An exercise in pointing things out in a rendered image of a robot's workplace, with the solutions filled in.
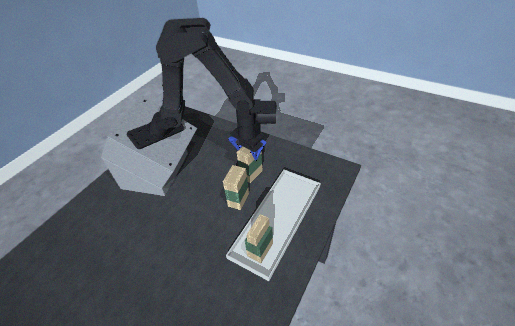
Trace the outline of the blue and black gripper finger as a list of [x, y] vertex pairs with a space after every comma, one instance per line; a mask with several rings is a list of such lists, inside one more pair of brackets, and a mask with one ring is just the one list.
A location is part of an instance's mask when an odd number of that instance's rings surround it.
[[[261, 153], [262, 149], [263, 149], [263, 148], [264, 148], [264, 146], [266, 145], [266, 141], [264, 141], [264, 140], [260, 141], [260, 143], [262, 143], [262, 144], [263, 144], [263, 146], [262, 146], [259, 150], [257, 150], [256, 152], [252, 152], [252, 151], [250, 151], [250, 152], [251, 152], [251, 154], [252, 154], [252, 156], [253, 156], [253, 158], [254, 158], [254, 160], [257, 160], [257, 159], [258, 159], [258, 157], [259, 157], [259, 155], [260, 155], [260, 153]], [[257, 154], [257, 156], [256, 156], [256, 154]]]
[[241, 145], [239, 145], [239, 147], [238, 147], [238, 145], [236, 144], [236, 140], [238, 140], [238, 139], [236, 139], [236, 138], [234, 138], [234, 137], [229, 137], [229, 138], [228, 138], [228, 140], [229, 140], [229, 141], [230, 141], [230, 142], [235, 146], [235, 148], [236, 148], [237, 150], [239, 150], [239, 149], [241, 149], [241, 148], [242, 148], [242, 146], [241, 146]]

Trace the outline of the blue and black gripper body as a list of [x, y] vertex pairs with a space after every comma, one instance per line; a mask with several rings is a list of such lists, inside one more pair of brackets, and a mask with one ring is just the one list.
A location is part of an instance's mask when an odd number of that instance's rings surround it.
[[254, 124], [249, 127], [242, 127], [237, 123], [238, 127], [230, 133], [230, 137], [234, 137], [239, 140], [239, 145], [249, 149], [252, 152], [256, 152], [263, 146], [263, 144], [259, 141], [264, 139], [264, 135], [261, 133], [254, 138]]

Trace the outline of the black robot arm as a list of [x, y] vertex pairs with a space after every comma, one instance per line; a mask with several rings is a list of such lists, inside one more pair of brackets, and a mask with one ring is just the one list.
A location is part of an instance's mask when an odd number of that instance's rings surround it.
[[255, 121], [255, 138], [261, 133], [261, 124], [276, 124], [276, 101], [253, 99], [252, 85], [238, 73], [222, 52], [209, 31], [210, 26], [206, 18], [171, 19], [164, 24], [156, 44], [162, 65], [163, 105], [154, 114], [152, 123], [127, 132], [137, 149], [184, 130], [181, 124], [185, 110], [183, 65], [184, 57], [191, 53], [208, 69], [229, 97], [229, 102], [236, 109], [238, 125], [249, 127]]

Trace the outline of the white tray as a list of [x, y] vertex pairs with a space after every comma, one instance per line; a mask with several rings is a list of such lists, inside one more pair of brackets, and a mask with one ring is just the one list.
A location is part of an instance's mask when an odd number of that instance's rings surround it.
[[[319, 182], [283, 170], [227, 253], [226, 258], [270, 281], [320, 185]], [[260, 214], [268, 217], [269, 225], [273, 227], [273, 244], [262, 263], [248, 257], [245, 246], [246, 234]]]

